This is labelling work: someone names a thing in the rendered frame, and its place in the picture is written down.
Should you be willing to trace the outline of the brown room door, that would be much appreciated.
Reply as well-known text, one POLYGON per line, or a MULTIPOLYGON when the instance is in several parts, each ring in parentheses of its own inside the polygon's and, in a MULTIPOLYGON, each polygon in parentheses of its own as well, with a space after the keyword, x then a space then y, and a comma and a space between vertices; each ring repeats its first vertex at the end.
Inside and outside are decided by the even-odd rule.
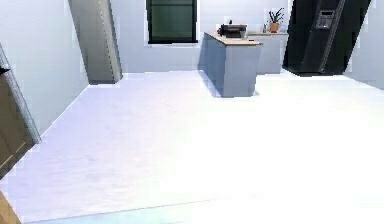
POLYGON ((41 138, 1 44, 0 67, 10 69, 0 75, 0 180, 2 180, 35 144, 41 142, 41 138))

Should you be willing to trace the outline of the grey counter cabinet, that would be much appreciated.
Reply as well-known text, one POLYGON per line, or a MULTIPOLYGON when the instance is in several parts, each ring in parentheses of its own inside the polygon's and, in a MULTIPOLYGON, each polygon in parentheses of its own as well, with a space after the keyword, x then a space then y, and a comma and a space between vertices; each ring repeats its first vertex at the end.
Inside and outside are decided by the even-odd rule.
POLYGON ((287 33, 250 33, 251 40, 261 42, 258 75, 279 74, 288 40, 287 33))

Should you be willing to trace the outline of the black toaster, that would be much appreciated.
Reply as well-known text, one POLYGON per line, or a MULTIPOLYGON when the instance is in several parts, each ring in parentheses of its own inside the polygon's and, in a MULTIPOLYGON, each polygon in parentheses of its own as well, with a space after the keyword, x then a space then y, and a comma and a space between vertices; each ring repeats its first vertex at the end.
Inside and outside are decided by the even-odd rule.
POLYGON ((246 32, 247 26, 244 24, 222 24, 220 27, 221 36, 226 38, 241 38, 246 32))

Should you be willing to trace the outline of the grey tall cupboard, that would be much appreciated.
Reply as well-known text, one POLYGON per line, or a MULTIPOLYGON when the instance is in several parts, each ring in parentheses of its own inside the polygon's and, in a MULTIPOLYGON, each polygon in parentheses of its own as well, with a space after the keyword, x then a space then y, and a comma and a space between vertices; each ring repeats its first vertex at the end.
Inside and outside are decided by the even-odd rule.
POLYGON ((68 0, 84 67, 91 85, 122 79, 110 0, 68 0))

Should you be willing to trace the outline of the grey kitchen counter wooden top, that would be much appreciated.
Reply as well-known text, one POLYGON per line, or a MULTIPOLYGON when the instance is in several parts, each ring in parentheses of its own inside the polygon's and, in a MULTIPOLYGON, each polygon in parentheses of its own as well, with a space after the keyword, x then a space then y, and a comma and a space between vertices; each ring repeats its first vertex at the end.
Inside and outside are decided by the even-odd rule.
POLYGON ((255 91, 262 47, 254 40, 205 32, 198 68, 222 98, 250 97, 255 91))

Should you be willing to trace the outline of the house plant in orange pot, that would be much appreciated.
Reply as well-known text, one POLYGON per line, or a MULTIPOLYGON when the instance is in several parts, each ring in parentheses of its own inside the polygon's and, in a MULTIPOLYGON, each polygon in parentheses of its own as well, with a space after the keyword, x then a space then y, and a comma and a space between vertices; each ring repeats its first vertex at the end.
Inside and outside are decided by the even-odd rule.
POLYGON ((280 8, 277 12, 269 12, 269 31, 271 33, 276 33, 279 29, 279 24, 283 20, 284 14, 282 13, 282 8, 280 8))

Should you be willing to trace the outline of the dark window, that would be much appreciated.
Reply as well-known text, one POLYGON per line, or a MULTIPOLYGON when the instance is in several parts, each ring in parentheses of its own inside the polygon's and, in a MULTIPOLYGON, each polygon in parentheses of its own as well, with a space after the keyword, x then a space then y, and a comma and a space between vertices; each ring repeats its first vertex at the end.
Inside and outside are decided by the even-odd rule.
POLYGON ((148 43, 197 43, 197 0, 146 0, 148 43))

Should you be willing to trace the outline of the black fridge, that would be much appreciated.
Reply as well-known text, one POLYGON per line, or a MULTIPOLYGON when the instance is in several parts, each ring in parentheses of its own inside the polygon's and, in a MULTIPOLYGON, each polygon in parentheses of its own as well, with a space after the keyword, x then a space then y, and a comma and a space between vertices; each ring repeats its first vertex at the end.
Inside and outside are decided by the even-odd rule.
POLYGON ((293 0, 282 68, 301 77, 342 75, 371 0, 293 0))

